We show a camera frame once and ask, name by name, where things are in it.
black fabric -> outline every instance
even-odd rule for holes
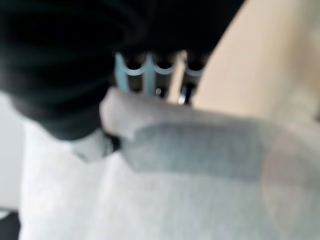
[[[0,219],[0,239],[18,240],[20,221],[17,213],[13,212],[7,217]]]
[[[55,137],[84,137],[114,52],[211,51],[243,1],[0,0],[0,89]]]

white wall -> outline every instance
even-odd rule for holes
[[[23,144],[22,120],[0,93],[0,209],[19,206]]]

white cloth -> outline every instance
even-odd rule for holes
[[[320,239],[320,130],[111,90],[122,149],[84,163],[26,124],[20,240]]]

gray fabric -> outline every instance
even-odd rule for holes
[[[308,141],[317,126],[289,129],[117,90],[101,114],[123,147],[90,164],[25,124],[21,240],[319,239],[319,152]]]

blurry object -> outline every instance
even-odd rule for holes
[[[25,131],[21,116],[2,93],[0,110],[0,211],[17,210],[21,196]]]
[[[9,214],[9,211],[0,210],[0,220],[6,218]]]
[[[319,239],[311,135],[117,89],[101,114],[124,144],[90,166],[27,126],[21,239]]]
[[[175,71],[177,53],[152,54],[153,70],[155,72],[155,95],[161,99],[167,98],[171,85],[172,75]]]
[[[191,105],[192,97],[197,91],[197,87],[202,77],[203,70],[207,64],[210,52],[201,53],[196,51],[187,51],[185,70],[180,89],[179,105]]]
[[[9,212],[4,218],[1,218],[0,212],[0,239],[18,240],[20,231],[19,216],[15,212]]]
[[[86,137],[65,141],[64,146],[86,162],[101,160],[118,148],[117,139],[97,129]]]
[[[144,89],[144,72],[145,72],[145,61],[147,55],[140,53],[136,55],[122,54],[123,56],[123,71],[127,77],[127,84],[129,90],[134,93],[141,93]]]

